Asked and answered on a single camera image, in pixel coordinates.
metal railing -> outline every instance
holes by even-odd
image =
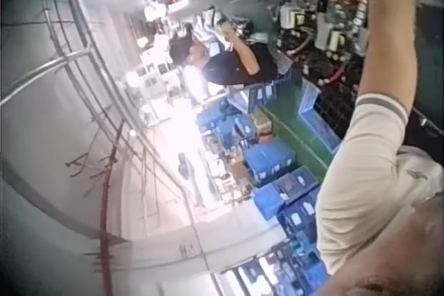
[[[99,79],[104,86],[107,94],[111,98],[112,104],[114,107],[116,107],[117,111],[119,112],[121,118],[122,118],[122,124],[119,126],[117,130],[117,135],[115,140],[113,141],[113,148],[112,148],[112,154],[110,156],[110,164],[112,164],[112,156],[116,154],[116,151],[118,151],[117,148],[117,142],[120,140],[121,131],[124,123],[127,123],[130,128],[134,129],[137,133],[137,140],[140,142],[140,144],[143,147],[143,153],[142,156],[137,154],[133,151],[133,154],[138,158],[138,160],[142,163],[142,170],[139,171],[137,168],[137,172],[141,175],[142,179],[146,179],[145,172],[146,170],[150,171],[154,178],[155,176],[155,170],[154,168],[151,168],[146,163],[146,154],[150,154],[153,157],[155,167],[159,168],[161,171],[163,171],[166,175],[169,176],[170,180],[173,182],[173,184],[178,188],[182,199],[185,204],[185,209],[187,211],[187,215],[189,217],[189,222],[191,224],[191,227],[194,230],[194,233],[196,235],[196,238],[198,239],[198,233],[196,231],[196,228],[194,227],[195,221],[194,221],[194,215],[193,211],[191,210],[191,205],[189,202],[189,196],[187,193],[187,190],[182,186],[181,181],[169,170],[169,167],[163,161],[163,159],[160,157],[159,152],[157,151],[156,147],[153,145],[153,143],[148,139],[145,132],[145,127],[142,122],[142,120],[139,118],[139,115],[137,114],[136,110],[134,110],[133,107],[131,107],[126,99],[124,98],[123,94],[121,93],[120,89],[118,88],[114,78],[112,77],[107,64],[101,55],[101,52],[99,50],[99,47],[97,43],[94,40],[94,36],[92,34],[92,31],[89,27],[88,19],[86,18],[86,10],[81,2],[81,0],[68,0],[69,7],[71,9],[71,13],[74,19],[74,25],[76,27],[76,30],[79,34],[81,43],[84,47],[90,46],[91,50],[87,54],[87,57],[89,58],[89,61],[91,62],[95,72],[99,75]],[[73,82],[73,85],[78,86],[77,82],[74,80],[71,80]],[[90,103],[87,101],[83,101],[86,105],[89,105]],[[110,172],[111,170],[108,170],[108,173],[105,176],[105,182],[104,182],[104,192],[103,192],[103,200],[102,200],[102,207],[101,207],[101,235],[106,234],[106,215],[107,211],[104,207],[107,206],[108,203],[108,189],[109,189],[109,181],[110,181]],[[144,201],[144,187],[142,187],[142,202]],[[205,262],[206,262],[206,256],[204,253],[202,253]],[[101,237],[101,250],[99,254],[100,262],[101,262],[101,272],[103,275],[103,286],[106,291],[106,295],[112,296],[113,290],[112,290],[112,280],[111,280],[111,269],[110,269],[110,250],[109,250],[109,243],[106,237]]]
[[[110,254],[110,239],[107,231],[108,227],[108,196],[110,190],[110,178],[112,173],[112,167],[116,163],[116,155],[119,153],[122,157],[126,157],[131,168],[137,171],[141,175],[142,181],[146,181],[146,172],[153,174],[155,178],[155,191],[157,192],[157,183],[163,183],[167,186],[164,181],[157,179],[155,175],[155,169],[159,168],[171,179],[173,184],[178,188],[182,199],[185,204],[187,215],[189,216],[189,222],[193,227],[196,237],[197,231],[194,228],[194,215],[191,210],[191,205],[189,202],[189,194],[187,190],[181,185],[181,181],[169,170],[167,164],[161,159],[159,152],[153,143],[147,138],[144,124],[139,118],[138,114],[135,112],[133,107],[131,107],[125,98],[122,96],[119,88],[117,87],[114,78],[111,76],[108,70],[107,64],[101,55],[99,48],[94,40],[94,36],[89,28],[88,20],[86,17],[86,11],[81,3],[81,0],[68,0],[69,8],[71,10],[72,17],[74,19],[74,25],[80,37],[83,48],[79,51],[74,51],[71,47],[69,38],[63,26],[61,14],[58,8],[58,1],[53,0],[54,10],[57,15],[57,19],[53,20],[51,18],[51,11],[48,6],[44,4],[44,18],[45,23],[49,31],[49,37],[51,38],[53,45],[55,47],[57,58],[50,60],[47,63],[41,65],[40,67],[29,71],[24,74],[19,80],[16,80],[11,86],[6,88],[1,92],[1,102],[0,107],[3,107],[6,103],[11,101],[18,93],[22,92],[28,86],[32,85],[34,82],[40,78],[45,77],[49,73],[59,73],[58,71],[64,69],[69,81],[71,82],[73,88],[75,89],[77,95],[82,100],[83,104],[90,113],[92,120],[98,124],[98,131],[104,133],[107,140],[112,144],[111,152],[108,155],[108,163],[105,166],[105,170],[98,175],[104,175],[103,180],[103,192],[101,198],[101,212],[100,212],[100,250],[97,255],[99,263],[101,266],[100,271],[103,275],[103,287],[105,289],[106,295],[112,296],[112,275],[110,269],[110,261],[112,255]],[[60,24],[60,30],[62,36],[65,40],[65,46],[68,51],[64,51],[64,46],[59,40],[58,33],[56,32],[54,23]],[[112,101],[112,107],[114,107],[121,117],[119,124],[112,120],[108,114],[109,106],[104,107],[101,99],[97,96],[94,91],[93,86],[89,82],[88,77],[82,71],[79,65],[80,58],[87,58],[92,64],[94,71],[97,73],[101,84],[104,86],[106,93],[109,95]],[[74,74],[71,66],[75,66],[78,70],[78,75]],[[129,128],[137,131],[137,140],[143,147],[143,152],[138,153],[128,142],[128,139],[122,135],[123,128],[127,124]],[[152,166],[148,165],[146,156],[150,154],[153,157]],[[133,158],[138,159],[142,168],[139,168],[133,161]],[[144,200],[144,187],[146,184],[142,184],[142,200]]]

person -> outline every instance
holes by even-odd
[[[369,0],[356,108],[316,203],[331,275],[317,296],[444,295],[443,168],[402,146],[417,83],[415,2]]]
[[[229,22],[221,25],[221,31],[232,44],[232,51],[222,51],[210,57],[205,45],[192,34],[187,34],[170,41],[171,59],[178,66],[199,68],[208,82],[223,86],[269,82],[278,78],[280,73],[294,70],[291,64],[285,64],[280,70],[280,64],[277,63],[280,61],[272,54],[268,44],[255,42],[247,45],[237,36]]]

blue crate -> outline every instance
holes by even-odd
[[[262,144],[262,154],[270,160],[273,172],[283,175],[296,160],[296,153],[281,139],[272,138]]]
[[[261,153],[261,144],[244,150],[245,163],[255,180],[264,184],[273,175],[273,166]]]
[[[196,123],[201,132],[213,130],[224,119],[225,114],[220,111],[218,106],[202,110],[196,115]]]
[[[306,166],[301,166],[274,181],[274,185],[288,198],[288,202],[292,202],[309,193],[319,183]]]
[[[214,133],[219,138],[221,145],[225,149],[230,149],[236,144],[235,137],[233,135],[233,127],[233,119],[226,119],[219,122],[215,128]]]
[[[234,124],[236,124],[244,138],[249,139],[256,137],[255,123],[249,116],[244,114],[237,116],[234,120]]]
[[[316,204],[318,202],[318,195],[319,195],[319,191],[321,190],[320,186],[315,187],[314,189],[312,189],[309,193],[309,196],[311,198],[311,201]]]
[[[299,117],[321,140],[328,151],[334,154],[341,144],[341,139],[314,109],[314,103],[320,91],[310,82],[304,82],[303,89],[304,95],[299,106]]]
[[[305,193],[305,189],[299,185],[290,173],[283,175],[273,183],[282,194],[282,197],[286,198],[287,202],[292,202]]]
[[[307,226],[315,218],[313,204],[307,200],[296,200],[288,204],[282,212],[292,234]]]
[[[247,168],[259,184],[278,179],[293,166],[296,154],[283,141],[273,138],[244,151]]]
[[[302,270],[302,273],[313,291],[322,287],[328,279],[327,269],[322,262],[313,265],[307,270]]]
[[[301,166],[291,172],[298,185],[305,189],[305,193],[310,192],[319,185],[318,180],[313,176],[306,166]]]
[[[276,216],[284,205],[284,200],[273,184],[254,189],[253,201],[265,220],[270,220]]]

light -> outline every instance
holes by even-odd
[[[145,36],[137,39],[137,45],[139,48],[143,48],[147,44],[148,44],[148,38],[146,38]]]
[[[140,110],[145,113],[148,114],[151,111],[151,106],[149,104],[144,104]]]
[[[189,0],[180,0],[180,2],[183,6],[186,6],[189,4]]]
[[[142,84],[142,79],[137,72],[131,71],[126,74],[126,82],[131,88],[137,88]]]

handrail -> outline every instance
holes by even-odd
[[[187,192],[184,190],[183,186],[180,183],[180,180],[169,170],[165,162],[161,159],[159,152],[155,148],[155,146],[148,140],[146,134],[144,132],[144,125],[142,121],[135,116],[128,105],[125,103],[123,96],[121,95],[119,88],[116,85],[113,77],[111,76],[108,67],[106,66],[105,60],[101,55],[99,48],[94,40],[94,36],[92,35],[92,31],[88,26],[88,22],[85,18],[84,10],[82,9],[82,5],[80,4],[80,0],[68,0],[69,6],[71,8],[71,13],[74,18],[75,26],[77,28],[78,34],[80,35],[80,40],[83,45],[87,45],[88,42],[92,45],[92,50],[96,54],[99,59],[100,64],[96,61],[95,57],[92,54],[89,54],[89,59],[99,74],[99,78],[105,87],[105,90],[110,95],[112,102],[116,105],[118,111],[121,113],[122,117],[126,120],[126,122],[132,126],[136,132],[137,137],[140,140],[143,147],[153,156],[156,157],[157,163],[159,167],[171,178],[173,183],[178,187],[181,192],[185,206],[187,209],[187,213],[190,219],[190,223],[194,224],[194,216],[188,201]]]
[[[50,60],[47,63],[39,66],[38,68],[29,71],[24,76],[21,76],[17,81],[15,81],[11,86],[6,88],[1,93],[1,102],[0,107],[6,104],[11,100],[14,96],[16,96],[19,92],[25,89],[27,86],[35,82],[36,80],[43,78],[45,75],[57,71],[63,67],[65,67],[69,62],[75,60],[79,57],[83,57],[84,55],[89,55],[91,53],[89,44],[84,44],[85,48],[79,51],[74,51],[68,53],[67,55],[63,55],[57,59]]]
[[[110,242],[107,238],[107,228],[108,228],[108,197],[110,192],[110,180],[112,165],[116,161],[117,146],[119,140],[122,137],[123,126],[125,121],[122,119],[119,128],[117,129],[115,144],[112,147],[110,157],[108,159],[108,170],[105,174],[105,179],[103,180],[103,191],[102,191],[102,202],[100,210],[100,254],[99,260],[102,266],[102,277],[103,277],[103,287],[105,289],[106,296],[113,296],[114,290],[112,289],[112,275],[110,269]]]
[[[49,9],[45,8],[43,10],[44,17],[46,19],[46,24],[48,26],[49,30],[49,36],[53,41],[55,51],[57,54],[63,58],[65,56],[65,52],[63,51],[62,45],[60,41],[58,40],[56,30],[54,28],[53,22],[51,21],[51,15],[49,14]],[[97,122],[97,125],[100,127],[100,129],[103,131],[107,139],[111,142],[113,146],[115,146],[117,143],[114,141],[114,138],[112,137],[112,134],[110,133],[110,130],[105,126],[104,122],[100,120],[99,113],[94,109],[94,106],[89,101],[85,90],[82,88],[81,84],[77,80],[76,76],[74,75],[74,72],[72,71],[69,64],[65,64],[65,71],[67,72],[68,79],[71,81],[72,85],[74,86],[74,89],[76,90],[78,96],[82,100],[82,102],[85,104],[85,107],[88,109],[89,113],[91,114],[92,118]],[[124,150],[122,150],[120,147],[117,147],[117,150],[122,156],[128,156],[128,153],[126,153]],[[128,159],[131,165],[134,167],[134,169],[140,174],[141,171],[138,169],[138,167],[134,164],[132,159]]]
[[[57,0],[53,0],[54,1],[54,9],[55,9],[55,13],[57,14],[57,18],[58,18],[58,22],[61,22],[62,19],[62,15],[60,14],[60,10],[58,7],[58,1]],[[69,42],[67,33],[65,31],[65,27],[63,25],[63,23],[60,23],[60,30],[62,31],[63,37],[65,38],[65,42],[67,45],[67,48],[70,52],[72,52],[72,47],[71,47],[71,43]],[[102,113],[104,113],[105,118],[110,122],[110,125],[112,126],[114,131],[117,131],[117,126],[116,124],[114,124],[114,121],[111,119],[111,117],[108,115],[107,112],[105,112],[105,108],[102,105],[102,103],[100,102],[100,99],[98,98],[96,92],[94,91],[94,89],[92,88],[92,86],[90,85],[88,79],[86,78],[86,75],[83,73],[82,69],[80,68],[80,65],[78,63],[77,60],[74,61],[74,64],[77,67],[78,73],[80,74],[80,77],[82,78],[83,82],[85,83],[86,87],[88,88],[89,93],[91,94],[92,98],[94,99],[94,102],[98,105],[100,111]],[[142,160],[141,157],[139,156],[139,154],[134,150],[134,148],[128,143],[128,140],[125,137],[122,137],[123,142],[126,144],[126,146],[128,147],[128,149],[131,151],[131,153],[136,156],[139,160]]]

